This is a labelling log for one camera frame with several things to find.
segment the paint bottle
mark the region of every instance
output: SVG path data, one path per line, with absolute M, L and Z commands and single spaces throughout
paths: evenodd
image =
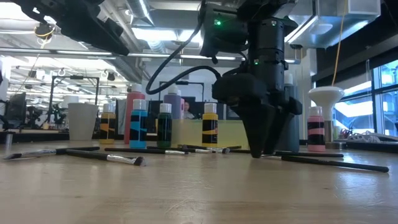
M 218 115 L 216 103 L 205 103 L 202 121 L 201 144 L 205 147 L 217 147 Z
M 308 151 L 325 152 L 325 120 L 321 106 L 310 107 L 310 116 L 307 120 Z
M 141 93 L 141 84 L 133 83 L 131 85 L 131 92 L 127 94 L 126 100 L 126 117 L 124 119 L 124 143 L 129 144 L 130 141 L 130 119 L 132 111 L 132 103 L 135 99 L 145 99 L 145 95 Z
M 172 145 L 172 105 L 160 104 L 160 113 L 157 117 L 157 146 L 171 147 Z
M 147 146 L 147 117 L 146 100 L 135 99 L 132 104 L 130 124 L 130 148 L 145 149 Z
M 99 125 L 99 143 L 113 144 L 114 143 L 114 128 L 116 125 L 116 115 L 111 104 L 104 104 L 104 110 L 101 115 L 101 123 Z
M 285 91 L 290 97 L 297 99 L 297 86 L 294 85 L 293 75 L 285 74 Z M 276 149 L 280 151 L 298 152 L 300 150 L 299 116 L 294 116 L 284 125 Z
M 178 92 L 178 87 L 173 84 L 169 87 L 169 93 L 164 96 L 163 103 L 170 103 L 172 105 L 173 119 L 181 119 L 181 92 Z

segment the white funnel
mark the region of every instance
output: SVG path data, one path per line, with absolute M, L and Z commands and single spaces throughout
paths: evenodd
M 323 109 L 325 121 L 332 120 L 332 109 L 334 105 L 344 96 L 344 90 L 334 86 L 318 87 L 310 90 L 308 95 L 317 106 Z

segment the yellow paint bottle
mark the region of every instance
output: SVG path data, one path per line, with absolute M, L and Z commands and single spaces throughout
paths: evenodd
M 217 147 L 218 115 L 216 103 L 205 103 L 205 113 L 202 120 L 201 144 L 205 147 Z
M 104 104 L 104 110 L 101 115 L 101 124 L 99 126 L 99 143 L 100 144 L 113 144 L 114 143 L 114 128 L 116 125 L 116 115 L 113 106 Z

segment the table surface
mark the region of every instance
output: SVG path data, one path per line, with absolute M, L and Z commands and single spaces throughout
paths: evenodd
M 97 145 L 24 143 L 11 152 Z M 390 173 L 248 154 L 134 154 L 146 167 L 71 156 L 1 161 L 1 223 L 397 223 L 398 155 L 343 153 Z

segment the white cup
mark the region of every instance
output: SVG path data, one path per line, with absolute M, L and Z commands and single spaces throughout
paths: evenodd
M 88 103 L 69 103 L 69 139 L 90 141 L 93 138 L 98 106 Z

